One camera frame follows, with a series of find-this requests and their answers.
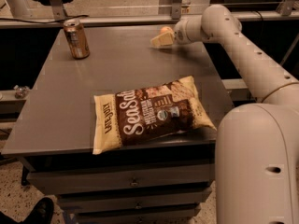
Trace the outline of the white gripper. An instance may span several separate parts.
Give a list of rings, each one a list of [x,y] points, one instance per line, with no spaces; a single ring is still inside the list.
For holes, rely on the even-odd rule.
[[[203,41],[205,33],[202,30],[201,16],[180,20],[174,27],[174,34],[165,32],[153,37],[150,41],[155,48],[169,46],[175,40],[178,44],[185,45]]]

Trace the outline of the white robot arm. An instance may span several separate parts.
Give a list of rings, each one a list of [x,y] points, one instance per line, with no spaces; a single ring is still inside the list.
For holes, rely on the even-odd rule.
[[[232,109],[218,128],[217,224],[299,224],[299,80],[243,35],[222,5],[164,28],[150,43],[197,41],[223,47],[253,99]]]

